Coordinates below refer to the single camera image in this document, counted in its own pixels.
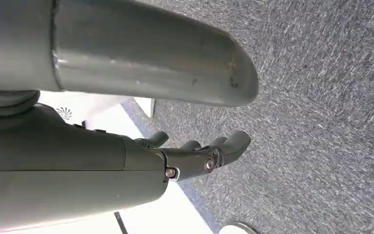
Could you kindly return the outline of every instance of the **bolt head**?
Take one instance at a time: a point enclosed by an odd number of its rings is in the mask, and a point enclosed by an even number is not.
[[[166,170],[166,176],[167,176],[168,178],[173,178],[173,177],[175,177],[175,174],[176,174],[176,171],[175,171],[174,168],[168,168],[168,169]]]
[[[214,161],[212,157],[208,157],[204,161],[204,169],[206,172],[212,172],[215,166],[216,166],[216,161]]]

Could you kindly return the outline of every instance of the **prosthetic hand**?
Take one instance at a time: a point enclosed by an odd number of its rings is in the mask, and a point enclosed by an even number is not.
[[[236,160],[249,136],[202,147],[66,124],[39,90],[237,106],[257,94],[252,60],[227,33],[127,0],[0,0],[0,231],[116,211],[169,180]]]
[[[0,230],[117,211],[159,198],[169,180],[211,173],[250,143],[244,132],[201,147],[159,148],[149,139],[87,130],[36,104],[0,118]]]

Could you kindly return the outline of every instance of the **screw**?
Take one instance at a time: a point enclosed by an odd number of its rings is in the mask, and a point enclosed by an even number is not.
[[[167,170],[166,170],[166,176],[168,178],[174,178],[175,174],[176,174],[176,171],[175,171],[174,168],[167,168]]]
[[[215,166],[216,166],[216,162],[214,161],[212,157],[208,157],[204,161],[204,170],[206,172],[212,172]]]

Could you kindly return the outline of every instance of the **robotic hand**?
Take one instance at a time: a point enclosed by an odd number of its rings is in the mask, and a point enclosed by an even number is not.
[[[0,0],[0,231],[155,200],[250,143],[168,149],[163,132],[90,131],[37,104],[39,90],[237,106],[257,89],[252,60],[209,25],[128,0]]]

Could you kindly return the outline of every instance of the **gray carpet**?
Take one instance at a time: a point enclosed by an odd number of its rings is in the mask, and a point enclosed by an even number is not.
[[[229,31],[260,74],[248,106],[159,100],[153,119],[135,110],[169,133],[168,146],[251,135],[238,162],[188,181],[216,221],[261,234],[374,234],[374,0],[145,2]]]

